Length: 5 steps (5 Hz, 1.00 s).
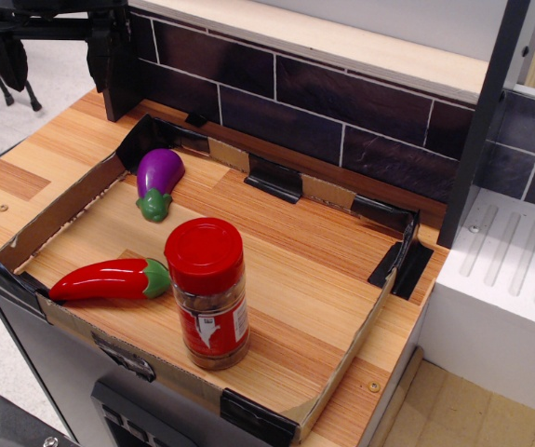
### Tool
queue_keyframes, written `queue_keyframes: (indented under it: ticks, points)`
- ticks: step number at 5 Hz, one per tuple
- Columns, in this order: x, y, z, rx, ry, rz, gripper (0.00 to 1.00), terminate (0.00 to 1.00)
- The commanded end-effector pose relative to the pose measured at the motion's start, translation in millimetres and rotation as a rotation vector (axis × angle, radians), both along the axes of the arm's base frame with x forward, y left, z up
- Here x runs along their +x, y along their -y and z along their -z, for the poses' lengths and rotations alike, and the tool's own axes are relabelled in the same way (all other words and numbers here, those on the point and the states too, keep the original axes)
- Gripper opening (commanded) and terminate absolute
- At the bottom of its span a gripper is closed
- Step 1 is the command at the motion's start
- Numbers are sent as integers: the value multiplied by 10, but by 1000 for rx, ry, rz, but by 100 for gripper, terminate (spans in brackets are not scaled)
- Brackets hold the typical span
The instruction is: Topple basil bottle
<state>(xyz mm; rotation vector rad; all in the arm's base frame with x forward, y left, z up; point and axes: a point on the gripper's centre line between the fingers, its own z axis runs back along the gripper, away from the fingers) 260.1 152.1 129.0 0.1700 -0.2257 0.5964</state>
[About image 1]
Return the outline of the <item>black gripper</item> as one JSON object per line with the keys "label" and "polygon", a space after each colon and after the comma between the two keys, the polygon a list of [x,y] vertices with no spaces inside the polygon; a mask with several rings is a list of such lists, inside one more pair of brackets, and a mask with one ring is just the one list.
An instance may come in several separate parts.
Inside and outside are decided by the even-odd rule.
{"label": "black gripper", "polygon": [[129,37],[127,1],[0,1],[0,76],[25,89],[28,62],[19,39],[86,40],[89,74],[103,92],[114,54]]}

